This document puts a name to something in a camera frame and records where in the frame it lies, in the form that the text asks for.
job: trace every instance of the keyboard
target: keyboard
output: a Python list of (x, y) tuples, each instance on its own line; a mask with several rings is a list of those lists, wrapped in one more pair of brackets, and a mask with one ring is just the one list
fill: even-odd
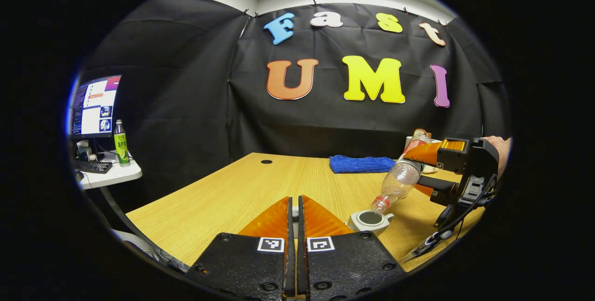
[(102, 173), (106, 174), (110, 169), (112, 164), (106, 162), (85, 162), (85, 161), (73, 161), (74, 169), (80, 170), (81, 172), (89, 172), (89, 173)]

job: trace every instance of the human hand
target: human hand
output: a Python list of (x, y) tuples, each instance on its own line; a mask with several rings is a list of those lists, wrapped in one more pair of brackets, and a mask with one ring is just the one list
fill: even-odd
[(502, 176), (504, 172), (504, 168), (506, 168), (506, 163), (508, 163), (508, 154), (510, 154), (510, 146), (512, 145), (512, 137), (508, 138), (508, 140), (504, 141), (503, 138), (500, 136), (489, 136), (489, 137), (482, 137), (487, 142), (490, 142), (491, 145), (495, 147), (498, 151), (499, 160), (498, 160), (498, 179)]

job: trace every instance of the plastic bottle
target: plastic bottle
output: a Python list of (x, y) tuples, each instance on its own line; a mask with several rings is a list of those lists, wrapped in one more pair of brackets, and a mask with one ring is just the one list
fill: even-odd
[(395, 166), (386, 174), (382, 182), (382, 193), (372, 202), (372, 209), (385, 212), (395, 201), (404, 199), (419, 181), (423, 164), (403, 159), (405, 153), (414, 147), (432, 143), (431, 134), (423, 129), (416, 129), (410, 143), (404, 149)]
[(113, 130), (113, 141), (115, 142), (115, 151), (118, 155), (119, 165), (122, 167), (130, 166), (128, 157), (128, 146), (126, 145), (126, 132), (122, 127), (122, 120), (115, 121), (115, 130)]

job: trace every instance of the monitor screen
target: monitor screen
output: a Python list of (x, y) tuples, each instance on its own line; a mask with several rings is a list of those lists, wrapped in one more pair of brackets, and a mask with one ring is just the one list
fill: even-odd
[(113, 102), (121, 77), (93, 79), (76, 89), (72, 104), (72, 138), (112, 136)]

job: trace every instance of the wooden table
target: wooden table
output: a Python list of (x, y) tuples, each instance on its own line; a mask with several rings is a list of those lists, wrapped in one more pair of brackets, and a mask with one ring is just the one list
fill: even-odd
[[(272, 163), (262, 164), (264, 159)], [(334, 174), (327, 158), (251, 153), (127, 216), (155, 244), (192, 265), (217, 233), (238, 233), (286, 196), (293, 197), (297, 205), (298, 196), (306, 195), (346, 222), (353, 212), (370, 208), (385, 175)], [(426, 176), (461, 180), (461, 176), (443, 170)], [(378, 238), (398, 260), (436, 231), (433, 224), (443, 209), (423, 193), (411, 190), (404, 200), (385, 212), (395, 214), (395, 219)], [(478, 221), (482, 212), (483, 208), (470, 212), (461, 235)], [(455, 236), (432, 252), (401, 263), (403, 269), (414, 269), (454, 239)]]

